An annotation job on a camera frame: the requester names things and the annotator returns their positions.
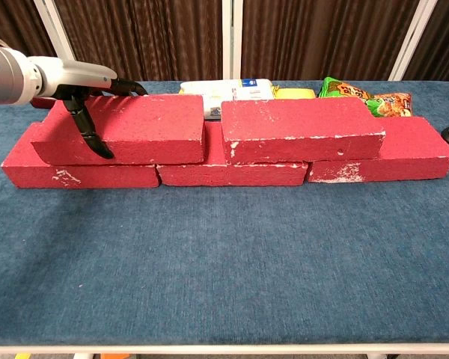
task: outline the brown curtain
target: brown curtain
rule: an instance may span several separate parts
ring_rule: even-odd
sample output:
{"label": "brown curtain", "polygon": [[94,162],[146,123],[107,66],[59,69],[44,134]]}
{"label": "brown curtain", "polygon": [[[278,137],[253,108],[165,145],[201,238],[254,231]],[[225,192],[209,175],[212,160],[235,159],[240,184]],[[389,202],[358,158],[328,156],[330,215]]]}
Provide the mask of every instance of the brown curtain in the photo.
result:
{"label": "brown curtain", "polygon": [[0,38],[27,56],[55,56],[33,0],[0,0]]}
{"label": "brown curtain", "polygon": [[243,78],[387,79],[418,0],[245,0]]}
{"label": "brown curtain", "polygon": [[221,0],[55,0],[75,56],[134,80],[222,78]]}
{"label": "brown curtain", "polygon": [[404,79],[449,81],[449,0],[437,2]]}

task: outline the brick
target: brick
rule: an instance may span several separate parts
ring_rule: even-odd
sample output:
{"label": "brick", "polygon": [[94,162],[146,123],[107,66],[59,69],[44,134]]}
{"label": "brick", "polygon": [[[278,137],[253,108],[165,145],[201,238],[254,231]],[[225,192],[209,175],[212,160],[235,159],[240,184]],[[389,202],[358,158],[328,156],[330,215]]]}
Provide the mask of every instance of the brick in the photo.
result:
{"label": "brick", "polygon": [[422,117],[383,117],[386,137],[378,159],[321,161],[309,182],[428,180],[449,171],[449,146]]}
{"label": "brick", "polygon": [[114,153],[88,148],[62,101],[50,110],[32,144],[51,165],[197,163],[204,158],[201,96],[99,96],[87,101],[97,133]]}
{"label": "brick", "polygon": [[10,181],[19,188],[151,188],[159,185],[154,165],[48,165],[30,143],[39,128],[39,123],[31,124],[1,164]]}
{"label": "brick", "polygon": [[374,159],[385,136],[356,98],[223,102],[227,163]]}
{"label": "brick", "polygon": [[227,165],[223,152],[222,127],[206,122],[206,159],[195,165],[158,165],[166,185],[301,185],[308,164],[285,162],[256,165]]}

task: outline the blue felt surface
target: blue felt surface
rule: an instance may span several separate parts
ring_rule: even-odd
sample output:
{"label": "blue felt surface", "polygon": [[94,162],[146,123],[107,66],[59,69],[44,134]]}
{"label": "blue felt surface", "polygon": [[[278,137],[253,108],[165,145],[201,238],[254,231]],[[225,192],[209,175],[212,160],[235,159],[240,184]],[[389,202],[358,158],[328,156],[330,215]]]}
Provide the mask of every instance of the blue felt surface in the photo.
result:
{"label": "blue felt surface", "polygon": [[[449,83],[354,83],[449,125]],[[0,163],[45,114],[0,107]],[[0,169],[0,345],[374,342],[449,342],[449,176],[66,191]]]}

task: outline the robotic arm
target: robotic arm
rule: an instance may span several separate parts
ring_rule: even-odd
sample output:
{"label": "robotic arm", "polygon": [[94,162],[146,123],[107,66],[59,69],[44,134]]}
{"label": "robotic arm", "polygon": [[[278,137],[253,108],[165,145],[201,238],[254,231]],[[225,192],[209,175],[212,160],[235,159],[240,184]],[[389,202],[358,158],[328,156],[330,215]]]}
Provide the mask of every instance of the robotic arm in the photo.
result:
{"label": "robotic arm", "polygon": [[113,153],[96,133],[85,100],[102,90],[118,96],[146,95],[137,82],[119,79],[108,67],[45,56],[25,57],[0,40],[0,104],[22,105],[34,97],[63,100],[86,144],[99,156]]}

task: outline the stacked bricks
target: stacked bricks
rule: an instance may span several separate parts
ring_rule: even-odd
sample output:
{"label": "stacked bricks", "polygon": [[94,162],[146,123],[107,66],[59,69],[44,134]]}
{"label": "stacked bricks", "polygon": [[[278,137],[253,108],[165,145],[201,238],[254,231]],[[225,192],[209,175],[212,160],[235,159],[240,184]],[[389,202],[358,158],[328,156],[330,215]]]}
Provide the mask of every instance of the stacked bricks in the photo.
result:
{"label": "stacked bricks", "polygon": [[301,185],[449,171],[449,146],[425,119],[375,118],[359,99],[223,102],[221,122],[204,122],[193,95],[101,96],[87,107],[114,158],[88,148],[58,101],[2,164],[16,186]]}

